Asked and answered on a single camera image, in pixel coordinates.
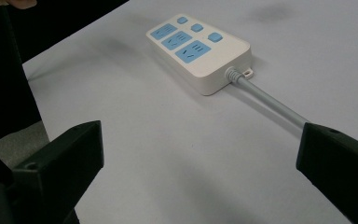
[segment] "electrical outlet panel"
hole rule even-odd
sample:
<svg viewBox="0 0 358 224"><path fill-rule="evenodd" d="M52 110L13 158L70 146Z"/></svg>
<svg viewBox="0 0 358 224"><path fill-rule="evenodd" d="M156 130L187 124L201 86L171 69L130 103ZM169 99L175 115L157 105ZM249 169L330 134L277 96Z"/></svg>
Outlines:
<svg viewBox="0 0 358 224"><path fill-rule="evenodd" d="M250 78L250 44L212 25L179 14L146 33L156 52L202 95L211 95L229 81L235 67Z"/></svg>

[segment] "power strip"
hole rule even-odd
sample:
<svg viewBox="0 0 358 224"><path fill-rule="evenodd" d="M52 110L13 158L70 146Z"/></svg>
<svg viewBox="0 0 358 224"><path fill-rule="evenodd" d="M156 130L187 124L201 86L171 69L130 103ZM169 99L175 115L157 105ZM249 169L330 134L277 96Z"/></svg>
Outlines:
<svg viewBox="0 0 358 224"><path fill-rule="evenodd" d="M253 76L250 44L203 21L179 14L146 33L156 52L202 95L211 95L230 81L235 67Z"/></svg>

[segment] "person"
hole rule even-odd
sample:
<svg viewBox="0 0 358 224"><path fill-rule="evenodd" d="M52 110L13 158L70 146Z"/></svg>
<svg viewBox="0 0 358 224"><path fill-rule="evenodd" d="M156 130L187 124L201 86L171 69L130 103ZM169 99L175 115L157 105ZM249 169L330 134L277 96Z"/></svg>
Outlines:
<svg viewBox="0 0 358 224"><path fill-rule="evenodd" d="M18 9L26 9L36 6L36 4L36 0L0 0L0 7L12 5Z"/></svg>

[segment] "gray cable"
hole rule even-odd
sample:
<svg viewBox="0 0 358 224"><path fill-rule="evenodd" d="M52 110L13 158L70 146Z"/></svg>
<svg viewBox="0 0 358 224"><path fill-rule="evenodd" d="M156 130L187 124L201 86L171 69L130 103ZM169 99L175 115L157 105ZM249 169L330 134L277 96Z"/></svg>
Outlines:
<svg viewBox="0 0 358 224"><path fill-rule="evenodd" d="M282 104L272 96L268 95L266 92L259 89L252 82L246 80L245 76L235 68L231 67L226 71L226 78L228 78L228 80L231 82L245 88L248 92L257 97L267 106L277 111L285 118L291 120L299 128L302 129L305 123L309 122L307 119L304 119L286 105Z"/></svg>

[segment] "white surface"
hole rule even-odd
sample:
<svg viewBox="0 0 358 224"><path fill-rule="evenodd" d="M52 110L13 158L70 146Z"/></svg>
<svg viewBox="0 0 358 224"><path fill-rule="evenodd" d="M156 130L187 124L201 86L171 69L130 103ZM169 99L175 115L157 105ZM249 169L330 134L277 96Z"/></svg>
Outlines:
<svg viewBox="0 0 358 224"><path fill-rule="evenodd" d="M177 22L179 18L187 18L187 22L179 24ZM177 30L159 40L151 35L166 24L172 25ZM197 33L193 32L191 27L194 24L202 25L203 29ZM191 36L191 39L189 38L187 42L176 49L168 49L164 46L164 41L172 40L172 36L179 32L184 32ZM208 36L212 33L220 34L223 39L217 43L210 41ZM252 71L250 69L252 52L248 42L223 32L205 21L197 20L185 14L178 14L163 21L148 31L146 36L155 48L156 54L170 64L172 69L177 71L177 76L182 76L189 85L202 95L211 95L229 83L225 76L225 72L229 67L236 67L241 72ZM186 63L176 55L176 52L183 52L183 49L186 49L194 41L199 41L210 50L191 63Z"/></svg>
<svg viewBox="0 0 358 224"><path fill-rule="evenodd" d="M81 222L350 223L296 170L300 130L234 86L202 96L154 57L145 33L178 13L249 41L255 85L358 139L358 1L130 0L24 65L50 140L102 121Z"/></svg>

